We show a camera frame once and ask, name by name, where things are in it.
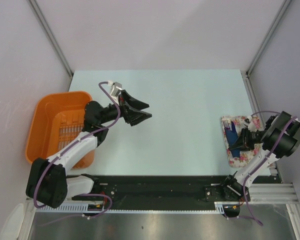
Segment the purple iridescent fork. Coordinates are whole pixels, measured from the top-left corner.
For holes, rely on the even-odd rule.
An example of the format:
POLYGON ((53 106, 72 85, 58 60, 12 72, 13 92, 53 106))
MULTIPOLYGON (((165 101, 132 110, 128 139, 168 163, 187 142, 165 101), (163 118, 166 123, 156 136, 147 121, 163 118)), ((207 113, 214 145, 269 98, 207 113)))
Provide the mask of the purple iridescent fork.
POLYGON ((224 125, 225 130, 231 130, 231 127, 230 127, 229 122, 227 120, 223 121, 223 125, 224 125))

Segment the dark blue paper napkin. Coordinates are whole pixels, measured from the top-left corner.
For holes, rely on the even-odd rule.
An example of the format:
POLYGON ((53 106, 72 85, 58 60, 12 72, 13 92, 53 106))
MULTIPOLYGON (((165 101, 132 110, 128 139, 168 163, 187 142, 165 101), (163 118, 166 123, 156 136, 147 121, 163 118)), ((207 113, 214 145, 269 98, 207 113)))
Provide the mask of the dark blue paper napkin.
MULTIPOLYGON (((227 142, 228 142, 228 145, 230 148, 238 139, 237 131, 235 128, 234 129, 226 128, 225 135, 226 135, 226 139, 227 139, 227 142)), ((231 152, 233 158, 240 158, 240 150, 239 149, 230 150, 230 152, 231 152)))

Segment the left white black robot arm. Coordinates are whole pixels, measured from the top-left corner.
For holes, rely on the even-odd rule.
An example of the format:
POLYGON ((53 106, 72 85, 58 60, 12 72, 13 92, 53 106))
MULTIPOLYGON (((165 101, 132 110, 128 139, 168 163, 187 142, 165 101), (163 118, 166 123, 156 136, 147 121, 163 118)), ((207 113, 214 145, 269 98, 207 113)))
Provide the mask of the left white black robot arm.
POLYGON ((32 163, 26 187, 26 195, 33 199, 37 208, 58 208, 65 199, 85 195, 90 200, 100 196, 101 188, 88 174, 68 178, 69 171, 89 152, 93 152, 105 140, 110 122, 119 118, 130 126, 152 117, 144 110, 149 104, 132 97, 126 90, 112 97, 112 103, 103 107, 90 101, 84 107, 83 128, 80 134, 59 152, 48 158, 37 158, 32 163))

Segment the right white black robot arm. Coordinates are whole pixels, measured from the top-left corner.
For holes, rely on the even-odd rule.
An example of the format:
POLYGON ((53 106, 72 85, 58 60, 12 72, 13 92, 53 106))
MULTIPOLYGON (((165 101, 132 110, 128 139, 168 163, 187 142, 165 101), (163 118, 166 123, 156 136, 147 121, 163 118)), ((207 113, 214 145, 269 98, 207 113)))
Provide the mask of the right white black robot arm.
POLYGON ((273 112, 260 126, 256 114, 220 119, 228 164, 236 168, 222 182, 206 177, 137 176, 122 192, 145 208, 162 201, 196 199, 204 202, 248 202, 249 188, 260 172, 300 145, 300 121, 286 112, 273 112))

